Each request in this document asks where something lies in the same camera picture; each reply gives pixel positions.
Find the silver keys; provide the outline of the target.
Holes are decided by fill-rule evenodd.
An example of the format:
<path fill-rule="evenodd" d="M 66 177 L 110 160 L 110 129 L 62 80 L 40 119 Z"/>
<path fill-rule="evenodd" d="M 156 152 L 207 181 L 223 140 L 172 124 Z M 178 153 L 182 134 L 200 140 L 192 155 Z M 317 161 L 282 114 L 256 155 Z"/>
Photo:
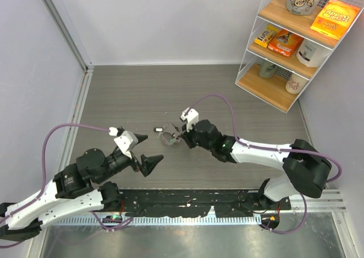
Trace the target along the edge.
<path fill-rule="evenodd" d="M 154 127 L 153 131 L 159 134 L 159 139 L 166 146 L 174 146 L 181 141 L 182 130 L 173 123 L 161 127 Z"/>

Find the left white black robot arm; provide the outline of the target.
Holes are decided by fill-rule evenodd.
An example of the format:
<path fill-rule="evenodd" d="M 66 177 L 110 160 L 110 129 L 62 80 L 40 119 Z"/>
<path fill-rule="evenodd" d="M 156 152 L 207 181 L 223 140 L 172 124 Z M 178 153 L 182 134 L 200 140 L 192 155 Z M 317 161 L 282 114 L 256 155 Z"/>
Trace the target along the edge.
<path fill-rule="evenodd" d="M 1 239 L 22 242 L 40 234 L 50 224 L 88 211 L 116 211 L 123 195 L 110 178 L 127 167 L 147 177 L 163 155 L 137 159 L 131 151 L 115 147 L 106 156 L 97 148 L 87 150 L 45 186 L 22 202 L 2 203 Z"/>

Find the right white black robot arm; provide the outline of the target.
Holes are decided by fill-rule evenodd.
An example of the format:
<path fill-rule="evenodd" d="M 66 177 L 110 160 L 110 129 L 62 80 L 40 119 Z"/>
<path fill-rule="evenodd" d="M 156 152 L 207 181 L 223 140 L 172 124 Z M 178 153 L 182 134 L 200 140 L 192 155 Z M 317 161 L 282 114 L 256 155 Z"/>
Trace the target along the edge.
<path fill-rule="evenodd" d="M 189 148 L 201 147 L 223 163 L 252 163 L 282 171 L 280 177 L 264 180 L 258 190 L 255 201 L 264 209 L 295 194 L 320 198 L 332 168 L 305 140 L 259 149 L 258 143 L 243 145 L 242 139 L 223 135 L 207 119 L 183 125 L 181 137 Z"/>

